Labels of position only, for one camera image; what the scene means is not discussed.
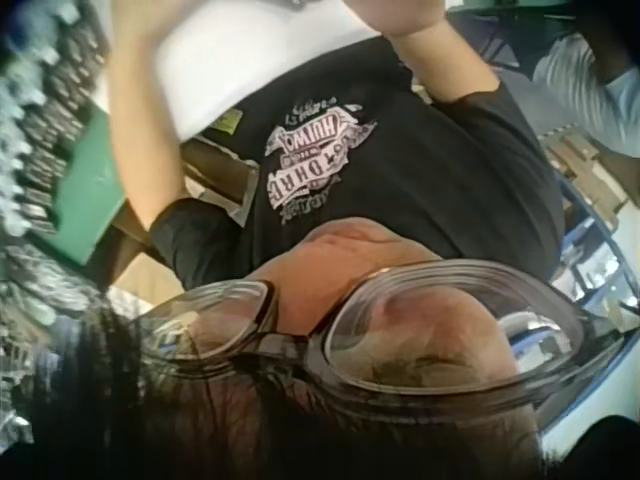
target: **black t-shirt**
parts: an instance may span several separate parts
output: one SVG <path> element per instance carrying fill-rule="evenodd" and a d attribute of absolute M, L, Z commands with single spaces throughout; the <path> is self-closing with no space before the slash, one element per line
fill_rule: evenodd
<path fill-rule="evenodd" d="M 564 230 L 560 190 L 507 88 L 429 106 L 376 42 L 375 54 L 347 49 L 262 92 L 272 114 L 256 115 L 256 142 L 243 152 L 262 153 L 244 229 L 197 200 L 156 221 L 154 245 L 185 288 L 246 276 L 314 228 L 350 217 L 443 258 L 549 279 Z"/>

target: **eyeglasses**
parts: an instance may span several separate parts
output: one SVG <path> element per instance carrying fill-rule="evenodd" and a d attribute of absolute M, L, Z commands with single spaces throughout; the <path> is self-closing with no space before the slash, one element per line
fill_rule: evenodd
<path fill-rule="evenodd" d="M 443 292 L 471 302 L 465 312 L 496 319 L 517 374 L 486 381 L 433 354 L 437 345 L 424 318 L 434 314 L 430 302 Z M 400 420 L 487 415 L 548 401 L 606 368 L 624 340 L 609 320 L 553 288 L 485 261 L 378 272 L 308 337 L 275 333 L 276 299 L 267 282 L 222 282 L 161 305 L 131 328 L 140 335 L 143 361 L 164 375 L 210 380 L 275 368 L 308 383 L 337 408 Z"/>

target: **dark hair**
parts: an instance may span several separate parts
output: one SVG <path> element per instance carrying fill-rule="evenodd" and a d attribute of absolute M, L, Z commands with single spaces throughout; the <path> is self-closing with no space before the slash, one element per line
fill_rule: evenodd
<path fill-rule="evenodd" d="M 5 480 L 10 471 L 92 480 L 555 477 L 554 465 L 520 458 L 508 421 L 479 439 L 452 424 L 342 414 L 278 372 L 214 387 L 169 378 L 140 362 L 139 339 L 115 315 L 83 326 L 65 352 L 53 367 L 38 363 L 26 413 L 34 444 L 5 454 Z M 476 441 L 492 444 L 488 458 Z"/>

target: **hand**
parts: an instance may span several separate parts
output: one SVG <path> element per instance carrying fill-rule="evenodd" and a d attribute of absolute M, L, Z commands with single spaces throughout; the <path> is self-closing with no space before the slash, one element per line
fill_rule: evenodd
<path fill-rule="evenodd" d="M 404 37 L 445 18 L 444 0 L 344 0 L 367 25 L 387 37 Z"/>
<path fill-rule="evenodd" d="M 116 44 L 160 42 L 203 0 L 111 0 Z"/>

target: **person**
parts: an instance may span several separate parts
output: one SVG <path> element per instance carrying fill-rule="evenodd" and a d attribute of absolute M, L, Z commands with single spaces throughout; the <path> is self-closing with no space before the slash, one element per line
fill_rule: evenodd
<path fill-rule="evenodd" d="M 131 324 L 98 315 L 39 366 L 34 445 L 13 465 L 48 478 L 552 477 L 531 403 L 558 382 L 514 381 L 527 368 L 510 335 L 535 305 L 574 308 L 545 284 L 559 187 L 444 2 L 348 0 L 386 38 L 376 53 L 356 45 L 267 87 L 279 96 L 257 122 L 270 128 L 256 133 L 244 228 L 186 192 L 153 68 L 193 3 L 114 0 L 109 65 L 124 191 L 187 293 Z"/>
<path fill-rule="evenodd" d="M 499 32 L 520 72 L 548 87 L 589 135 L 639 158 L 640 71 L 632 52 L 602 11 L 579 6 L 559 13 L 564 10 L 564 18 L 507 14 Z"/>

